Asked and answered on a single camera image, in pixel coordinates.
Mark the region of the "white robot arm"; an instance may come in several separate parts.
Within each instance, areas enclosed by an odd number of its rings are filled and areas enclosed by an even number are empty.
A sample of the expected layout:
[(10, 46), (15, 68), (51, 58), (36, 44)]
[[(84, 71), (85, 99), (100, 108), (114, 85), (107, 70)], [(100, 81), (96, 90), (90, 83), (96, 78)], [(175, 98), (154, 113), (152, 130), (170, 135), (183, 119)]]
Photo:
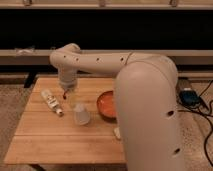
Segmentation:
[(117, 122), (128, 171), (186, 171), (176, 102), (178, 71), (165, 55), (83, 53), (76, 44), (49, 57), (69, 91), (78, 70), (115, 78)]

